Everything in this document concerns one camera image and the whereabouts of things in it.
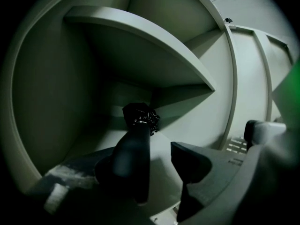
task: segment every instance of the worn white paint patch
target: worn white paint patch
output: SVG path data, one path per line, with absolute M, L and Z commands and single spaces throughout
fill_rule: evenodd
M 87 176 L 83 172 L 71 169 L 67 166 L 56 166 L 51 169 L 47 175 L 53 175 L 61 178 L 70 187 L 91 189 L 95 184 L 98 184 L 94 176 Z
M 67 187 L 56 183 L 53 191 L 44 204 L 44 209 L 50 214 L 54 214 L 59 208 L 62 200 L 66 197 L 68 190 L 69 189 Z

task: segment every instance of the white shelf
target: white shelf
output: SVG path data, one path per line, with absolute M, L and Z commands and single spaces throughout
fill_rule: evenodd
M 130 0 L 127 11 L 157 24 L 183 43 L 218 27 L 202 0 Z
M 149 87 L 216 84 L 198 58 L 178 39 L 137 15 L 108 7 L 73 7 L 65 16 L 85 23 L 85 32 L 106 72 Z

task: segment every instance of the black beaded object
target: black beaded object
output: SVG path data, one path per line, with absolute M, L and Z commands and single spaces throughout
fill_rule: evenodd
M 145 122 L 150 127 L 150 135 L 158 131 L 158 121 L 160 117 L 155 110 L 149 108 L 145 103 L 130 103 L 123 107 L 123 114 L 129 128 L 138 122 Z

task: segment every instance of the shelf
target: shelf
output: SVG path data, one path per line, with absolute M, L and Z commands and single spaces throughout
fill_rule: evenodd
M 127 11 L 157 24 L 183 43 L 218 27 L 201 0 L 130 0 Z
M 114 8 L 78 6 L 65 19 L 85 24 L 87 39 L 107 74 L 150 88 L 191 84 L 216 88 L 186 46 L 142 17 Z

